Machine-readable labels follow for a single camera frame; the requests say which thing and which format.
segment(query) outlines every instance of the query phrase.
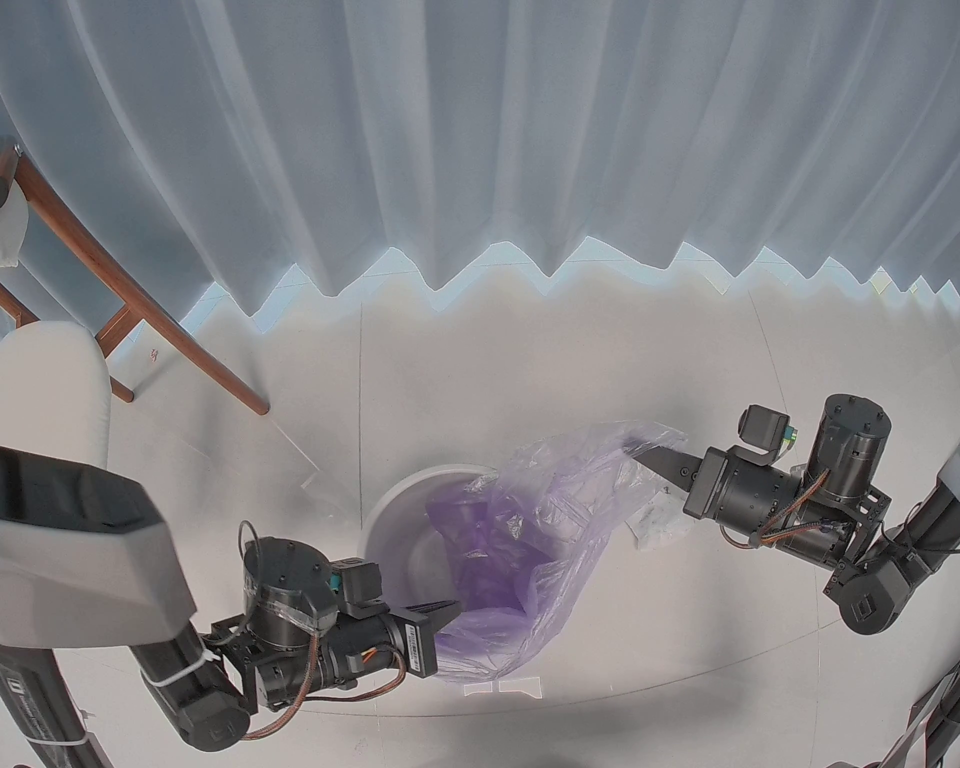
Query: purple plastic bag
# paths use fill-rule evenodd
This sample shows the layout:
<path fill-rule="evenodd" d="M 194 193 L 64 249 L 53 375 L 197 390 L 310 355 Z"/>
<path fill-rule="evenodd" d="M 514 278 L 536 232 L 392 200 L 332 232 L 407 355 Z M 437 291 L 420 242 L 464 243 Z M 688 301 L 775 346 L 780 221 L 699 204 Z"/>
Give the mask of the purple plastic bag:
<path fill-rule="evenodd" d="M 623 446 L 636 454 L 684 442 L 660 424 L 598 424 L 521 448 L 497 474 L 435 492 L 426 512 L 464 604 L 437 635 L 440 677 L 495 680 L 539 653 L 569 618 L 613 529 L 660 487 Z"/>

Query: tiled floor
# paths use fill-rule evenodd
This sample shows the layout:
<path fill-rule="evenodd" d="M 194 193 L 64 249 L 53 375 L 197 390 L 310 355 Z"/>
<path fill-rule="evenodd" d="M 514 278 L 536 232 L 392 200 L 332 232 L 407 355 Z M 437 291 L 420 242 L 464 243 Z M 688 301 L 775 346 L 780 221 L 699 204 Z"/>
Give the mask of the tiled floor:
<path fill-rule="evenodd" d="M 241 518 L 354 554 L 363 515 L 409 473 L 497 466 L 519 444 L 593 421 L 659 420 L 702 451 L 732 444 L 740 412 L 759 402 L 801 430 L 790 466 L 827 395 L 870 396 L 894 424 L 875 480 L 894 522 L 960 438 L 960 311 L 940 297 L 878 295 L 830 268 L 803 281 L 776 258 L 729 280 L 692 250 L 658 272 L 586 249 L 550 279 L 524 258 L 502 250 L 437 294 L 402 256 L 338 299 L 290 275 L 252 320 L 208 297 L 198 338 L 268 395 L 267 417 L 149 328 L 113 355 L 137 397 L 114 402 L 110 468 L 141 481 L 169 520 L 198 626 L 241 605 Z M 541 700 L 412 681 L 375 705 L 310 705 L 283 733 L 219 755 L 180 743 L 125 649 L 60 659 L 117 766 L 863 764 L 960 657 L 960 614 L 941 615 L 960 565 L 876 637 L 837 623 L 826 575 L 734 550 L 711 523 L 643 553 L 623 528 L 564 631 L 517 675 L 540 677 Z M 0 758 L 31 764 L 3 715 Z"/>

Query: wooden chair frame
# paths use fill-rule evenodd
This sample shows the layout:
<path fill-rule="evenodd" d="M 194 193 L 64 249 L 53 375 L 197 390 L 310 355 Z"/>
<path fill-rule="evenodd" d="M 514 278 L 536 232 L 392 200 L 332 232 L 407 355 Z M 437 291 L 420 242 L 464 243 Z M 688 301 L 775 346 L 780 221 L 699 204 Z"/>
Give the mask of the wooden chair frame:
<path fill-rule="evenodd" d="M 196 339 L 183 330 L 182 326 L 140 287 L 81 224 L 30 158 L 21 153 L 15 140 L 5 136 L 0 138 L 0 205 L 7 201 L 14 180 L 20 185 L 31 208 L 47 227 L 90 272 L 100 278 L 101 282 L 124 302 L 120 310 L 96 334 L 104 357 L 143 320 L 190 362 L 255 413 L 263 416 L 270 411 L 270 405 L 263 397 L 201 347 Z M 3 286 L 0 286 L 0 309 L 13 317 L 17 327 L 37 320 L 37 316 Z M 110 386 L 120 399 L 125 402 L 133 401 L 133 392 L 120 382 L 111 378 Z"/>

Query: gray curtain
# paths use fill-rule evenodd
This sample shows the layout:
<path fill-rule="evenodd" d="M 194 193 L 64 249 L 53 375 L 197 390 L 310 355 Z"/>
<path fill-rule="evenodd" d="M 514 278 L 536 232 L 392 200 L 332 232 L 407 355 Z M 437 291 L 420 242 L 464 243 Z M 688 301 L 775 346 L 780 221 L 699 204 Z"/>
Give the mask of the gray curtain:
<path fill-rule="evenodd" d="M 686 240 L 734 275 L 766 245 L 808 276 L 960 276 L 956 0 L 2 15 L 0 128 L 177 316 L 211 280 L 252 313 L 295 262 L 336 294 L 390 246 L 434 288 L 500 240 L 551 274 L 585 235 L 657 267 Z M 36 219 L 23 261 L 86 324 L 117 308 Z"/>

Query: chair seat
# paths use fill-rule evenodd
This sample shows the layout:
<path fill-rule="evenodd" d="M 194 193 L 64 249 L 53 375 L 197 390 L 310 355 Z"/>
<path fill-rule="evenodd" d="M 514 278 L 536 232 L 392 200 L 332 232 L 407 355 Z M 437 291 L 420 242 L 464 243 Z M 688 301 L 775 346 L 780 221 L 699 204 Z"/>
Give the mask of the chair seat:
<path fill-rule="evenodd" d="M 110 378 L 89 331 L 24 325 L 0 340 L 0 445 L 107 466 Z"/>

